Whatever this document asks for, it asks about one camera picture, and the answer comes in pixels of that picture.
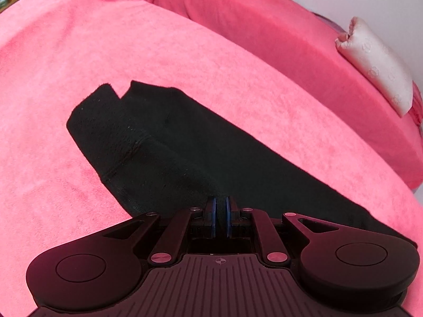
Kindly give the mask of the black pants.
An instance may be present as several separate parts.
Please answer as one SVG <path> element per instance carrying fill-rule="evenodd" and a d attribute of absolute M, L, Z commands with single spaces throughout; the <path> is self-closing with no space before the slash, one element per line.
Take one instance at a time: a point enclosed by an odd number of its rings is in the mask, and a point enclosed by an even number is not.
<path fill-rule="evenodd" d="M 400 234 L 176 88 L 134 81 L 118 96 L 101 85 L 74 108 L 67 130 L 132 216 L 154 211 L 170 218 L 231 197 L 273 218 L 295 212 Z"/>

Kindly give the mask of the red-pink covered bed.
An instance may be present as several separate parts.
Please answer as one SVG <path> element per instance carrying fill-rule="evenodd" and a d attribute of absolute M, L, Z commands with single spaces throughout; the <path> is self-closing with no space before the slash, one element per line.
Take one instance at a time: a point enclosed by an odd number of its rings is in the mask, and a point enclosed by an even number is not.
<path fill-rule="evenodd" d="M 292 0 L 146 0 L 253 53 L 329 108 L 412 189 L 422 184 L 422 133 L 335 47 L 337 31 Z"/>

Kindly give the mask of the white embossed pillow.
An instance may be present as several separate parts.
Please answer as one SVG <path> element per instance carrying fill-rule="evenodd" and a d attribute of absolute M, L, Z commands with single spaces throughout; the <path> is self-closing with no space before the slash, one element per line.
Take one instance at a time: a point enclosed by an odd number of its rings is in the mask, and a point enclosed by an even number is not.
<path fill-rule="evenodd" d="M 410 69 L 363 19 L 353 17 L 348 31 L 335 40 L 335 47 L 380 91 L 400 117 L 411 110 L 414 90 Z"/>

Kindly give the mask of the folded red-pink blanket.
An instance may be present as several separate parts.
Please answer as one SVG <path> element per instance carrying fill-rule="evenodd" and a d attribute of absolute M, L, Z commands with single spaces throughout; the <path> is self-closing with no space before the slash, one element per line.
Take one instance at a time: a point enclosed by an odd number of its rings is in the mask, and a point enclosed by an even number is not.
<path fill-rule="evenodd" d="M 422 120 L 423 120 L 423 109 L 422 109 L 422 96 L 420 94 L 419 88 L 415 82 L 413 84 L 413 100 L 412 107 L 409 111 L 414 123 L 419 128 L 419 132 L 422 133 Z"/>

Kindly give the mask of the light pink bed blanket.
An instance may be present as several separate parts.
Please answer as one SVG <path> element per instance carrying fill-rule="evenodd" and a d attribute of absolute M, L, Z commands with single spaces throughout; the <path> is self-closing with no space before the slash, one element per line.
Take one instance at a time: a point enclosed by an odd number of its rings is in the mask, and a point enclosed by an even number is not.
<path fill-rule="evenodd" d="M 98 86 L 176 87 L 422 242 L 422 205 L 385 161 L 300 86 L 209 29 L 142 0 L 20 0 L 1 14 L 1 313 L 35 303 L 45 250 L 128 219 L 66 128 Z"/>

